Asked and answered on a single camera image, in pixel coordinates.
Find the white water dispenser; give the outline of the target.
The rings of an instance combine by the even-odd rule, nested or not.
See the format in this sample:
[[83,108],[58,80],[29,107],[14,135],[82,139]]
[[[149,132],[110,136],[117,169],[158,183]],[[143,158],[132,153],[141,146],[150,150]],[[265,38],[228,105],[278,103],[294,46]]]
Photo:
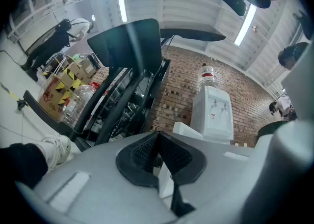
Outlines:
[[218,140],[229,144],[234,139],[234,123],[231,100],[228,93],[211,86],[205,86],[193,100],[190,127],[203,136],[203,140]]

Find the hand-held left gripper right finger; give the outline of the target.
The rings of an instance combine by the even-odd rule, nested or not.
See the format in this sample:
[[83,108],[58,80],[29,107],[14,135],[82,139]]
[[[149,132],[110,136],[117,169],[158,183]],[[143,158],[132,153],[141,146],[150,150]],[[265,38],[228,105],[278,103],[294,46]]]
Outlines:
[[218,196],[235,182],[237,175],[250,160],[255,149],[228,143],[204,141],[176,133],[170,136],[198,149],[204,154],[206,166],[202,174],[192,183],[180,186],[183,201],[196,210],[184,219],[194,224],[210,224],[213,213],[209,213],[209,204],[215,203]]

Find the person's white left sneaker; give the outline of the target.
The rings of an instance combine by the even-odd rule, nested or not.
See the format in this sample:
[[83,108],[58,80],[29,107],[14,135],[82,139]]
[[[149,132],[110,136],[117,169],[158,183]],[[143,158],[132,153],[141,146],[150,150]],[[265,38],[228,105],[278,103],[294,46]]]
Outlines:
[[71,141],[67,136],[46,136],[39,145],[44,150],[44,155],[49,169],[64,163],[70,155]]

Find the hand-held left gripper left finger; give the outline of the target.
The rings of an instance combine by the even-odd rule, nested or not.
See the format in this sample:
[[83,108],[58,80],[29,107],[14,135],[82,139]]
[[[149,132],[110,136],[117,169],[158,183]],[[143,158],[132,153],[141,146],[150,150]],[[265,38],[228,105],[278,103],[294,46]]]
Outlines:
[[33,188],[16,186],[48,224],[163,224],[176,216],[157,189],[136,186],[118,170],[116,157],[143,134],[92,147],[46,174]]

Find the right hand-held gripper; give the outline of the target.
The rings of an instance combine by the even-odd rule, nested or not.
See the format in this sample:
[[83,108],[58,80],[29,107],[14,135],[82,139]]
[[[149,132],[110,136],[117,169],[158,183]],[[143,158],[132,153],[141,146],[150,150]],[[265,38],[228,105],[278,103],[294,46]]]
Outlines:
[[285,79],[298,119],[274,133],[242,224],[314,224],[314,48]]

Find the plain cardboard box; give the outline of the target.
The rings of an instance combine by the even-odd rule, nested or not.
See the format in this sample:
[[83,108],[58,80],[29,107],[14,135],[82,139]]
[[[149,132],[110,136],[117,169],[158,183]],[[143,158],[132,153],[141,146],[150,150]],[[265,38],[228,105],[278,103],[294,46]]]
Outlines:
[[84,58],[79,63],[70,57],[67,57],[66,60],[68,62],[67,69],[69,73],[74,74],[75,79],[81,80],[84,84],[92,83],[91,78],[96,73],[96,69],[89,59]]

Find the fluorescent ceiling light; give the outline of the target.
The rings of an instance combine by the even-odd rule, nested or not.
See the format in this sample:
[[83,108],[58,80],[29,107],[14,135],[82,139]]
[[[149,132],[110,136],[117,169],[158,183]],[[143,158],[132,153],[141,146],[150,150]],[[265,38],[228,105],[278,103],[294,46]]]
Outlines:
[[122,22],[126,23],[128,21],[128,18],[127,18],[125,0],[118,0],[118,3],[119,3]]
[[234,41],[235,45],[237,45],[237,46],[241,45],[241,43],[242,43],[242,41],[243,41],[243,39],[244,39],[248,29],[251,26],[251,23],[253,21],[253,18],[255,16],[256,11],[257,11],[257,7],[252,5],[252,4],[250,4],[248,12],[247,12],[247,14],[245,16],[245,19],[244,19],[244,21],[242,23],[242,26],[241,26],[240,30],[239,30],[239,33],[238,33],[238,35],[237,35],[237,37],[236,37],[236,39]]

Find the clear water bottle red label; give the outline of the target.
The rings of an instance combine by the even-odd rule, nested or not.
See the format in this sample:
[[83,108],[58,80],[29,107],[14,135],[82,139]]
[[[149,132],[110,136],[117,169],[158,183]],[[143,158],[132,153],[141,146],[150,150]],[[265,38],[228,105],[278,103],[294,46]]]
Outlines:
[[219,88],[215,69],[206,63],[203,63],[198,71],[198,90],[201,91],[205,86]]

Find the black metal rack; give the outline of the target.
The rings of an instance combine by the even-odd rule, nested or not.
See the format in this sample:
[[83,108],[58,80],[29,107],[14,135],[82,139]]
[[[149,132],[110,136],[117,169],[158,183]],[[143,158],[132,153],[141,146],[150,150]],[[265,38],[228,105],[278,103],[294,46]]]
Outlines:
[[[164,59],[155,75],[147,73],[126,104],[122,114],[113,125],[109,140],[121,139],[144,131],[148,114],[157,98],[159,88],[168,74],[170,60]],[[89,146],[96,139],[110,112],[118,104],[131,81],[132,69],[127,69],[116,83],[105,93],[89,122],[85,125],[82,137]]]

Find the cardboard box red print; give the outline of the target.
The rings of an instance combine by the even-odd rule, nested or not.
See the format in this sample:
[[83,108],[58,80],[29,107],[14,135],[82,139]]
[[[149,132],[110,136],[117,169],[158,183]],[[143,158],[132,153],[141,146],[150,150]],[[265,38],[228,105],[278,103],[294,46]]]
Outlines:
[[38,103],[53,119],[59,121],[63,114],[64,93],[67,86],[55,75],[51,75],[41,88]]

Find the yellow-black floor tape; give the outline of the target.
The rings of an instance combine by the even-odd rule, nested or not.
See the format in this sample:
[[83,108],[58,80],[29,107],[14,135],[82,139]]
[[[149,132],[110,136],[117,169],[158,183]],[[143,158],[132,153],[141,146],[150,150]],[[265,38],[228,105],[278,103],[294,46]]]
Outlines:
[[14,95],[6,86],[4,86],[1,82],[0,82],[0,86],[2,87],[2,89],[4,89],[14,100],[16,100],[17,102],[17,109],[19,111],[21,111],[24,107],[29,107],[29,104],[23,100],[18,98],[16,95]]

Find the clear plastic jug red cap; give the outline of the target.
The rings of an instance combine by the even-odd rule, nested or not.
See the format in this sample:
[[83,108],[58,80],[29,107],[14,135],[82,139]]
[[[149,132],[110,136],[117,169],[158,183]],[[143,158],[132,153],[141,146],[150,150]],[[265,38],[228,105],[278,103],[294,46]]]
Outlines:
[[86,104],[99,87],[99,83],[92,82],[76,88],[63,109],[62,121],[74,128]]

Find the black padded chair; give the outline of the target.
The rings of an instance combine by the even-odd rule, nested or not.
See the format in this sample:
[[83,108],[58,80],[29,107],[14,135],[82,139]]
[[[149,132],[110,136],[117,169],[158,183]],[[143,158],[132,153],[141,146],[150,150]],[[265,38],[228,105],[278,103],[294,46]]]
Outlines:
[[274,132],[281,127],[282,125],[286,124],[287,121],[275,121],[272,123],[269,123],[262,128],[258,130],[258,138],[265,136],[265,135],[271,135],[274,134]]

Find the person's left trouser leg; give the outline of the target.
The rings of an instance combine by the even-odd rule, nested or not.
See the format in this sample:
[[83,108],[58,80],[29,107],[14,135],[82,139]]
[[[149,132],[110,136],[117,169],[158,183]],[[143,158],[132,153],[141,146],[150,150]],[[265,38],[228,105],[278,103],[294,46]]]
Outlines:
[[35,144],[15,143],[0,148],[0,184],[18,181],[34,188],[47,172],[45,156]]

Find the cardboard box yellow-black tape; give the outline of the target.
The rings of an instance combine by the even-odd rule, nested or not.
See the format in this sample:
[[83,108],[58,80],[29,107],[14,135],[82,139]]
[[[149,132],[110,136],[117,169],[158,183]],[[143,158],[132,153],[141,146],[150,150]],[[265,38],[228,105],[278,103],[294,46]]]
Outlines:
[[85,85],[69,68],[65,68],[62,72],[54,74],[53,77],[56,82],[53,91],[61,98],[59,104],[65,104],[77,88]]

